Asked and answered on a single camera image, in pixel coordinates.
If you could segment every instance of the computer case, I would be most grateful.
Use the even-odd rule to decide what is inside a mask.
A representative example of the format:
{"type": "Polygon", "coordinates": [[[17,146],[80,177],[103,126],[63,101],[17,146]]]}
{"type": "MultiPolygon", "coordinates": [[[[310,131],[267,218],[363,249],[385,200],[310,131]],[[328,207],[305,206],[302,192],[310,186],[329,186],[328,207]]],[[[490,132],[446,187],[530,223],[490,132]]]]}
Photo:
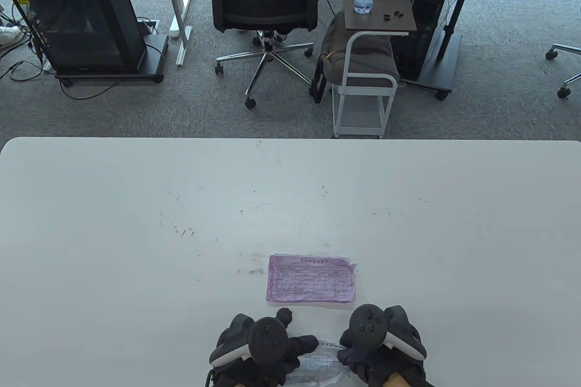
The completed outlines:
{"type": "Polygon", "coordinates": [[[58,73],[139,70],[147,47],[131,0],[12,1],[58,73]]]}
{"type": "Polygon", "coordinates": [[[447,5],[446,0],[413,0],[413,2],[412,11],[417,31],[409,33],[408,36],[391,38],[400,77],[402,80],[411,81],[419,78],[423,63],[435,46],[434,31],[438,28],[440,17],[446,11],[444,6],[447,5]]]}

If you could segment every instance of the gloved hand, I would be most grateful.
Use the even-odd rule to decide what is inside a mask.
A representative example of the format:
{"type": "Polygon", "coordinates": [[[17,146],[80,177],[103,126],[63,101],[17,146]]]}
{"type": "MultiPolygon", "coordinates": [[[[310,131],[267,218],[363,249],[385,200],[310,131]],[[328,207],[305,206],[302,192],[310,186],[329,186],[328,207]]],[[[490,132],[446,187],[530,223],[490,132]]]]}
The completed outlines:
{"type": "MultiPolygon", "coordinates": [[[[292,312],[282,308],[276,313],[276,318],[288,327],[292,322],[292,312]]],[[[220,335],[217,346],[224,341],[224,333],[220,335]]],[[[260,365],[252,358],[242,361],[238,359],[214,369],[212,377],[215,387],[234,387],[241,384],[245,387],[276,387],[284,385],[286,376],[300,366],[298,357],[317,349],[319,341],[314,335],[289,338],[289,348],[281,360],[275,364],[260,365]]]]}
{"type": "MultiPolygon", "coordinates": [[[[420,342],[419,333],[413,325],[413,335],[420,342]]],[[[433,387],[426,381],[423,362],[413,360],[400,350],[381,345],[370,352],[353,347],[349,330],[344,331],[339,341],[343,349],[337,352],[337,358],[343,366],[349,366],[369,387],[382,387],[391,375],[398,372],[411,387],[433,387]]]]}

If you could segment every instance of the wrist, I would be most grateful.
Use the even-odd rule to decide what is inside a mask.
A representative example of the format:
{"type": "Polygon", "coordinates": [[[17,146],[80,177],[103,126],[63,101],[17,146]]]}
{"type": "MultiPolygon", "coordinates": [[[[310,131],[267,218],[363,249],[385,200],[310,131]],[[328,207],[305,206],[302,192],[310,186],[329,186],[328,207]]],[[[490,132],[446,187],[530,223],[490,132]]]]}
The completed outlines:
{"type": "Polygon", "coordinates": [[[403,379],[403,376],[399,372],[395,372],[384,382],[383,387],[410,387],[410,385],[403,379]]]}

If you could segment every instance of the floor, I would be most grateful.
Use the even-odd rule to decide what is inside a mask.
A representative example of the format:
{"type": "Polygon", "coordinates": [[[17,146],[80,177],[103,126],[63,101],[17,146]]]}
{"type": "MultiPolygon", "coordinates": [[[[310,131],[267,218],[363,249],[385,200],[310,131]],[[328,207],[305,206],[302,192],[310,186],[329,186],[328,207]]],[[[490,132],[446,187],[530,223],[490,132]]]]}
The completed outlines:
{"type": "MultiPolygon", "coordinates": [[[[167,32],[170,0],[132,0],[137,15],[160,19],[167,32]]],[[[10,4],[10,0],[0,0],[10,4]]],[[[466,0],[457,31],[463,34],[453,93],[444,102],[432,91],[398,89],[386,138],[580,140],[581,86],[569,98],[556,91],[581,70],[581,57],[563,53],[552,62],[544,52],[553,42],[581,44],[581,0],[466,0]]],[[[332,1],[334,8],[340,4],[332,1]]],[[[332,17],[322,0],[320,25],[297,30],[288,43],[313,41],[315,53],[332,17]]],[[[282,65],[271,63],[258,81],[257,107],[248,111],[243,93],[257,59],[224,64],[214,74],[216,55],[252,49],[251,34],[212,25],[210,0],[193,0],[193,25],[185,64],[175,65],[178,45],[170,43],[165,80],[158,86],[117,87],[89,101],[73,101],[47,74],[18,83],[0,82],[0,147],[16,136],[113,137],[292,137],[329,138],[332,111],[326,94],[313,104],[307,87],[282,65]]],[[[18,49],[0,62],[0,74],[18,60],[35,61],[18,49]]],[[[287,59],[311,75],[314,59],[300,52],[287,59]]],[[[23,66],[15,77],[33,74],[23,66]]],[[[102,88],[74,86],[82,97],[102,88]]]]}

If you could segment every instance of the desk leg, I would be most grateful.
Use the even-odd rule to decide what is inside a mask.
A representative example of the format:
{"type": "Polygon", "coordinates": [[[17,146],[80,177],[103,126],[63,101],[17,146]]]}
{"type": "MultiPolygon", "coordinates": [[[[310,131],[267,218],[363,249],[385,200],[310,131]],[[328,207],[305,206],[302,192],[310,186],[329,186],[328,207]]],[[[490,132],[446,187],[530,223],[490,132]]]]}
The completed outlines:
{"type": "Polygon", "coordinates": [[[458,17],[460,15],[460,11],[462,10],[462,6],[465,0],[458,0],[456,1],[456,6],[454,6],[454,11],[452,12],[452,17],[450,18],[450,22],[448,25],[444,26],[444,39],[442,41],[442,45],[440,45],[440,51],[438,51],[438,60],[444,59],[444,55],[446,53],[446,49],[448,48],[448,43],[454,34],[454,28],[456,27],[456,22],[458,21],[458,17]]]}

